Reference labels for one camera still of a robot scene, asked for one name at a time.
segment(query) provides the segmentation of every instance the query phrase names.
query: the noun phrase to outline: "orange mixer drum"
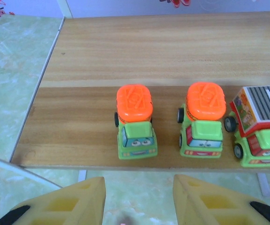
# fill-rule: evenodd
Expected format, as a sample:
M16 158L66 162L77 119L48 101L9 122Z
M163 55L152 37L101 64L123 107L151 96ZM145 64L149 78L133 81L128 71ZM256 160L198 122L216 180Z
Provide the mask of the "orange mixer drum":
M197 82L188 89L187 116L190 120L219 120L226 112L222 88L211 82Z
M152 96L142 84L130 84L117 92L117 112L122 123L150 121L153 113Z

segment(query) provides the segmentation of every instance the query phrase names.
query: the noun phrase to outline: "wooden table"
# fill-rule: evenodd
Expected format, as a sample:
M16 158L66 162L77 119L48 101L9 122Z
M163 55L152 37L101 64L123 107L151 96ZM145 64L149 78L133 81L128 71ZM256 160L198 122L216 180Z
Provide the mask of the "wooden table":
M242 168L226 132L220 159L179 155L176 112L195 81L222 85L227 102L240 85L270 84L270 12L66 20L12 163L270 172ZM157 157L118 159L115 96L127 83L150 88Z

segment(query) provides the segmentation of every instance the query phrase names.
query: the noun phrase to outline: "toy truck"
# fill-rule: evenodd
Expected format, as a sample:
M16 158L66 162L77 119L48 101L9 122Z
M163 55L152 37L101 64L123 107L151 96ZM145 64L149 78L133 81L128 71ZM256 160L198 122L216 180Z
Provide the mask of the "toy truck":
M244 167L270 166L270 85L243 87L224 119L235 132L234 155Z
M222 152L222 123L226 102L222 88L211 82L197 82L188 89L186 104L177 112L182 123L180 154L193 158L219 158Z
M132 84L118 90L115 125L118 127L119 159L158 155L157 138L151 123L152 113L152 97L146 86Z

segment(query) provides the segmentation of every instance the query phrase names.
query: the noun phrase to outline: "wood grain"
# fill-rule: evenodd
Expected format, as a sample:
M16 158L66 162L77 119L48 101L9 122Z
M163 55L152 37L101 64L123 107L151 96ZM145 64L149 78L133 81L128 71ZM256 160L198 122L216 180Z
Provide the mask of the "wood grain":
M41 87L270 83L270 12L66 19Z
M141 160L119 160L114 125L116 87L41 88L15 151L12 163L99 169L241 170L233 154L233 135L224 132L219 159L181 157L177 108L188 87L150 87L153 127L159 154ZM229 102L240 87L223 87ZM269 169L249 169L261 171Z

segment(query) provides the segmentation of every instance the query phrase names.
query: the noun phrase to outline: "cartoon mouth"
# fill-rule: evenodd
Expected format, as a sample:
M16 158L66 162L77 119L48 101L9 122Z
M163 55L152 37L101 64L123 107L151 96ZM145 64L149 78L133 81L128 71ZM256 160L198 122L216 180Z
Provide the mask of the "cartoon mouth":
M261 160L262 163L270 163L270 160Z
M132 152L131 154L132 155L143 155L145 153L146 153L146 151L136 151L136 152Z
M208 153L200 153L200 152L197 152L197 154L198 154L199 156L207 156L207 155L208 155Z

